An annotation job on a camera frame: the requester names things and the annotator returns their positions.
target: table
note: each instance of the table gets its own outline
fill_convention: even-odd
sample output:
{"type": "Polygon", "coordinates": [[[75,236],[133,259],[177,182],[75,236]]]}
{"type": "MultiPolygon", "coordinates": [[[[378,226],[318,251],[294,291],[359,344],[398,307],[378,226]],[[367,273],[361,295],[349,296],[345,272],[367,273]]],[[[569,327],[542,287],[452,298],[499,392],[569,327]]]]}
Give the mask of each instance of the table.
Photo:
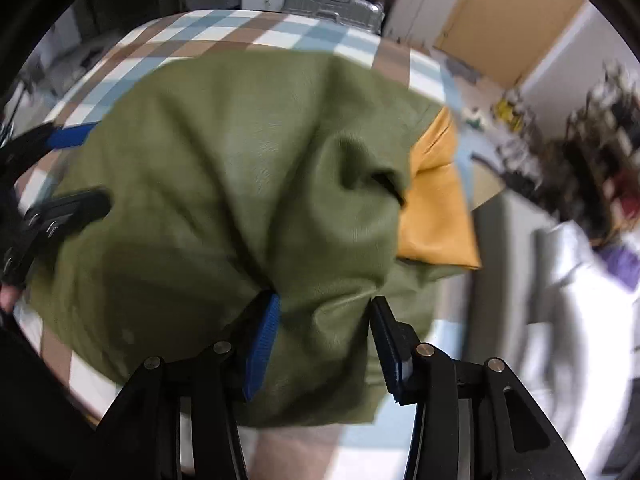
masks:
{"type": "MultiPolygon", "coordinates": [[[[270,48],[332,52],[378,70],[386,77],[446,104],[453,111],[463,107],[452,77],[439,63],[364,30],[272,12],[196,10],[154,20],[127,34],[64,96],[47,120],[61,126],[100,121],[114,102],[140,78],[177,59],[218,50],[270,48]]],[[[73,149],[49,153],[23,175],[17,186],[22,210],[52,193],[73,149]]],[[[16,308],[16,318],[47,365],[88,412],[100,419],[116,397],[119,386],[95,372],[65,347],[24,302],[16,308]]],[[[435,318],[429,341],[451,357],[459,358],[464,332],[460,313],[436,312],[435,318]]],[[[306,452],[311,453],[318,464],[324,464],[325,479],[393,478],[397,470],[404,469],[414,407],[396,406],[389,399],[383,402],[372,425],[340,428],[341,431],[335,428],[277,430],[275,437],[286,440],[286,436],[292,434],[298,447],[303,448],[306,442],[306,452]],[[354,472],[354,465],[367,465],[367,472],[354,472]]],[[[181,425],[186,429],[188,423],[183,419],[181,425]]],[[[260,454],[265,453],[265,445],[261,442],[265,439],[272,442],[274,430],[257,433],[243,431],[242,436],[245,455],[255,454],[254,460],[260,463],[260,454]]],[[[190,443],[183,441],[182,444],[188,455],[190,443]]],[[[183,460],[183,464],[188,465],[188,460],[183,460]]]]}

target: green fabric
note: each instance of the green fabric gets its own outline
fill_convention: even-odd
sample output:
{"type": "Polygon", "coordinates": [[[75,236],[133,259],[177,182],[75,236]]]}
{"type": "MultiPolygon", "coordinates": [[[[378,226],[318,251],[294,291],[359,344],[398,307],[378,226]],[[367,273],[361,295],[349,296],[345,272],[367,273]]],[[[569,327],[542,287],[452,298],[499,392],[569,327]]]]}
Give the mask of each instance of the green fabric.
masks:
{"type": "Polygon", "coordinates": [[[80,148],[57,193],[105,186],[113,209],[36,264],[31,304],[122,384],[149,355],[195,355],[273,286],[281,323],[239,422],[370,421],[385,389],[367,301],[387,293],[425,333],[442,273],[395,258],[408,152],[439,110],[328,54],[162,67],[80,148]]]}

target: wooden panel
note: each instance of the wooden panel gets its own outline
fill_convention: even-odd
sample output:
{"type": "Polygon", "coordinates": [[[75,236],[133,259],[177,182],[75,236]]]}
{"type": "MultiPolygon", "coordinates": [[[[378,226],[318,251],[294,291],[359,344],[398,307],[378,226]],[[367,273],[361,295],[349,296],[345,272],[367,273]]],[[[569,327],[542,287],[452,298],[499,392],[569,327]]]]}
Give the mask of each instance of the wooden panel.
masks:
{"type": "Polygon", "coordinates": [[[460,0],[436,46],[505,88],[553,45],[584,0],[460,0]]]}

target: yellow cloth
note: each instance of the yellow cloth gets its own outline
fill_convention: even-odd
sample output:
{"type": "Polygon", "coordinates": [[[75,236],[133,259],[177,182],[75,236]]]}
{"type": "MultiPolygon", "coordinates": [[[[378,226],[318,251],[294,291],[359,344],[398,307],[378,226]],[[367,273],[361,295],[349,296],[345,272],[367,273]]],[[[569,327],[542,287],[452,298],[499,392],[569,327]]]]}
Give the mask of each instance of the yellow cloth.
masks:
{"type": "Polygon", "coordinates": [[[443,108],[411,148],[412,183],[400,213],[399,258],[480,267],[455,153],[456,126],[449,109],[443,108]]]}

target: floor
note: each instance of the floor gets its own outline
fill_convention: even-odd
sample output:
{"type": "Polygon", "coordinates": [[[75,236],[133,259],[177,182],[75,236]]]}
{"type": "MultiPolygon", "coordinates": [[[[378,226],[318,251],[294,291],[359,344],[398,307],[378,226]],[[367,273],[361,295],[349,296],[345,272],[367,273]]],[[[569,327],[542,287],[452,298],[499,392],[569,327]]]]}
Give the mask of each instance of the floor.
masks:
{"type": "MultiPolygon", "coordinates": [[[[430,50],[430,56],[443,66],[448,57],[447,54],[437,48],[430,50]]],[[[480,76],[475,84],[470,83],[461,76],[454,76],[453,79],[466,107],[469,109],[478,107],[487,115],[490,115],[492,105],[497,103],[504,93],[504,89],[500,85],[484,76],[480,76]]]]}

